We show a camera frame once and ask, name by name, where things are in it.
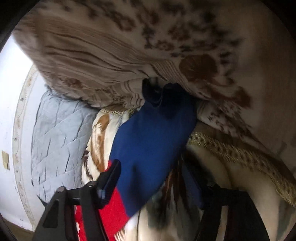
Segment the red and blue knit sweater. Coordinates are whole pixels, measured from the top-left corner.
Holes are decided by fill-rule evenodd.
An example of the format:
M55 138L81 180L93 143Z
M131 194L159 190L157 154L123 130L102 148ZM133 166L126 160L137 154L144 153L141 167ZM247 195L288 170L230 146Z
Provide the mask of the red and blue knit sweater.
M111 147L106 172L115 161L121 173L110 202L95 208L106 240L136 214L157 192L171 171L197 122L198 102L179 84L163 87L142 83L145 103L118 129Z

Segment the cream leaf-pattern fleece blanket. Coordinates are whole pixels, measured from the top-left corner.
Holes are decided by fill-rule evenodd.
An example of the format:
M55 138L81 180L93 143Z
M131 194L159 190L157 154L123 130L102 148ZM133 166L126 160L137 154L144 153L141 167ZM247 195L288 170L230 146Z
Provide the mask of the cream leaf-pattern fleece blanket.
M104 240L294 240L295 178L278 160L199 131L196 104L98 112L84 183L121 172L97 210Z

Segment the grey quilted pillow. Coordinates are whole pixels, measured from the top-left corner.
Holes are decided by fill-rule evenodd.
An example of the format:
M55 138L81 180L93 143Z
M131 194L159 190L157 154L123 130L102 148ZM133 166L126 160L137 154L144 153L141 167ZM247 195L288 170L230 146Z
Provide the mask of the grey quilted pillow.
M56 189L81 187L82 157L98 109L51 89L43 94L33 130L32 185L48 203Z

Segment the brown striped floral quilt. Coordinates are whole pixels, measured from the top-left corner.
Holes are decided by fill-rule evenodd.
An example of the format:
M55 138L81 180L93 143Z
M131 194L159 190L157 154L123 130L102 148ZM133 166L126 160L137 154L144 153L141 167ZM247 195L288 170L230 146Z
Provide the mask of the brown striped floral quilt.
M40 1L13 35L62 94L135 108L144 78L177 82L202 122L295 161L295 40L261 1Z

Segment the small beige wall socket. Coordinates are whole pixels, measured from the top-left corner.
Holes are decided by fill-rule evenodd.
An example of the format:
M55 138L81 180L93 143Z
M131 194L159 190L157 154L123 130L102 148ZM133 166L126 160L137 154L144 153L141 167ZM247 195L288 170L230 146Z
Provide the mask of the small beige wall socket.
M6 170L10 170L10 161L9 161L9 154L5 151L1 152L2 160L3 160L3 166Z

